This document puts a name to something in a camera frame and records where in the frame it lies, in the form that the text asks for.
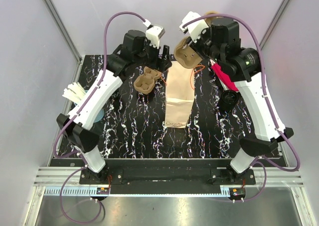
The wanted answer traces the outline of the beige paper takeout bag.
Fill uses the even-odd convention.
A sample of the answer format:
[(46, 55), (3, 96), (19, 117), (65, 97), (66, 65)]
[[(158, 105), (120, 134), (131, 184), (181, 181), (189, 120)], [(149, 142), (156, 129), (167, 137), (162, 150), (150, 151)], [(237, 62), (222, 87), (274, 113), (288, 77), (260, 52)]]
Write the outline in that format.
[(202, 64), (187, 69), (177, 61), (172, 63), (165, 82), (165, 127), (186, 127), (195, 98), (194, 77), (203, 69)]

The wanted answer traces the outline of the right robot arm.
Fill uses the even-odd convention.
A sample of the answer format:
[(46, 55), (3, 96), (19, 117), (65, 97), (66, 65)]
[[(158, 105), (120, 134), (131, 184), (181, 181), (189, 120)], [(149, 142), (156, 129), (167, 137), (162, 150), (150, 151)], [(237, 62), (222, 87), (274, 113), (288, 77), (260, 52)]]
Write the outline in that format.
[(251, 116), (255, 137), (240, 140), (240, 150), (226, 172), (228, 182), (238, 184), (258, 157), (274, 151), (280, 142), (291, 145), (293, 129), (284, 125), (275, 109), (261, 47), (247, 23), (228, 14), (193, 13), (180, 29), (188, 30), (191, 49), (216, 62), (235, 84)]

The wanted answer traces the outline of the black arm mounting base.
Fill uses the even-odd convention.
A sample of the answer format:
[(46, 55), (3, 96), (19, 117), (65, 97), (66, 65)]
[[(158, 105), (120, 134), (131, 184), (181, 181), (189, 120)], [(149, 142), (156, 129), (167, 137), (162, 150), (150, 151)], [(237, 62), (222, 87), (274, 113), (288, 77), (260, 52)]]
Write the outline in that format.
[(220, 185), (254, 185), (252, 170), (235, 173), (227, 159), (109, 159), (99, 173), (83, 170), (80, 184), (105, 184), (108, 179), (112, 185), (124, 181), (195, 181)]

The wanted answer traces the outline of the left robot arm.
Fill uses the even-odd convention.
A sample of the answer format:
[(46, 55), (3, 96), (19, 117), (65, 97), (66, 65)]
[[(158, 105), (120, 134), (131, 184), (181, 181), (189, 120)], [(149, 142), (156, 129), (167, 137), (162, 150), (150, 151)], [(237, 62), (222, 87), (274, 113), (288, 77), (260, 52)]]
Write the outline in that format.
[(64, 137), (73, 144), (91, 171), (90, 178), (97, 184), (107, 180), (106, 162), (98, 149), (99, 135), (91, 128), (110, 96), (130, 77), (138, 66), (159, 72), (171, 67), (169, 46), (160, 47), (163, 27), (154, 25), (145, 32), (129, 30), (112, 54), (104, 62), (96, 80), (84, 98), (67, 114), (59, 114), (57, 123)]

